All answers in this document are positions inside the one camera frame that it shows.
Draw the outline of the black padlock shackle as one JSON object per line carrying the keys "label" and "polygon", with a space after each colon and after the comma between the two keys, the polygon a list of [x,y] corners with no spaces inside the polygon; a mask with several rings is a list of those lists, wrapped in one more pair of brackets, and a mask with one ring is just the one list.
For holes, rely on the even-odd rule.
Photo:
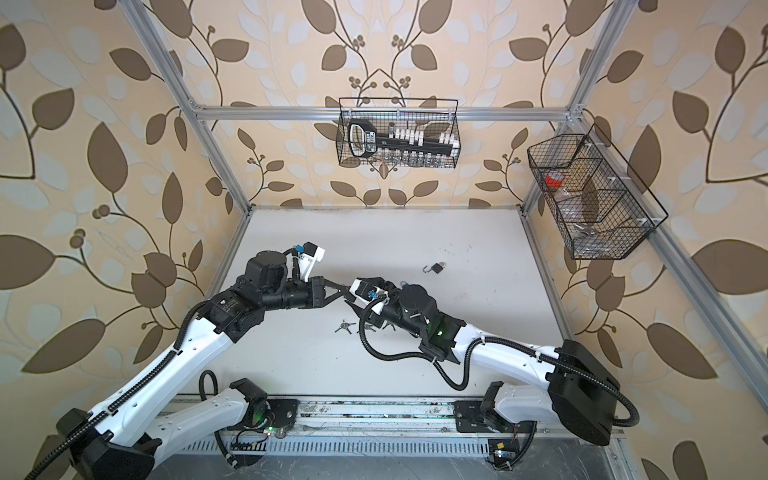
{"label": "black padlock shackle", "polygon": [[432,265],[424,266],[423,269],[422,269],[422,272],[425,273],[425,274],[428,274],[428,273],[439,274],[439,273],[441,273],[445,269],[445,267],[446,267],[446,263],[445,262],[436,262],[436,263],[434,263]]}

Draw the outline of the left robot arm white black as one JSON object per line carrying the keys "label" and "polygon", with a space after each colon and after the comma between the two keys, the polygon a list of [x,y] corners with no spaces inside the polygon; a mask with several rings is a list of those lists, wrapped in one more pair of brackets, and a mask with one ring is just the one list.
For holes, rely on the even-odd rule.
{"label": "left robot arm white black", "polygon": [[319,309],[342,297],[345,286],[311,274],[324,255],[323,248],[306,242],[252,257],[230,288],[190,309],[175,341],[137,376],[91,410],[67,412],[57,424],[62,442],[28,478],[39,478],[67,456],[85,479],[145,479],[197,437],[240,422],[260,393],[247,380],[177,413],[177,426],[160,426],[155,419],[183,386],[261,324],[267,312]]}

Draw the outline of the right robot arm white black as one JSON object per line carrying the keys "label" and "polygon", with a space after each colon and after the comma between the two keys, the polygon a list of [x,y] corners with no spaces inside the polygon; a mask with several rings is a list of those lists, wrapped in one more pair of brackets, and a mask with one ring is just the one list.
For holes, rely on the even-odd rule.
{"label": "right robot arm white black", "polygon": [[[578,438],[605,446],[614,428],[640,422],[619,381],[577,341],[546,346],[492,335],[441,311],[417,284],[396,287],[381,278],[357,279],[344,299],[358,318],[363,348],[379,361],[426,361],[457,392],[468,388],[474,366],[513,379],[512,384],[495,381],[485,393],[485,422],[493,430],[558,421]],[[366,328],[386,324],[418,339],[417,350],[386,354],[374,348]]]}

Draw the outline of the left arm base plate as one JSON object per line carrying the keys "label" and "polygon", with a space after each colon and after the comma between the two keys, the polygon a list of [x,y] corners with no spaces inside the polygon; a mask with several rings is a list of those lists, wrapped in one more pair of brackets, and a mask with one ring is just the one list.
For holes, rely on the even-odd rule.
{"label": "left arm base plate", "polygon": [[224,432],[255,430],[257,433],[287,432],[298,418],[299,400],[293,398],[269,398],[249,405],[245,416],[238,423],[225,427]]}

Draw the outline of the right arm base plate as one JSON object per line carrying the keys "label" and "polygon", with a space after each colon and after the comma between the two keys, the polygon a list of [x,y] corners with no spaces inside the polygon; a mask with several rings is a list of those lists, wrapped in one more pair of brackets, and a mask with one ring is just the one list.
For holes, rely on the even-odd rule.
{"label": "right arm base plate", "polygon": [[481,401],[475,400],[455,401],[453,418],[459,433],[528,434],[533,428],[532,422],[512,423],[502,418],[491,407],[484,407]]}

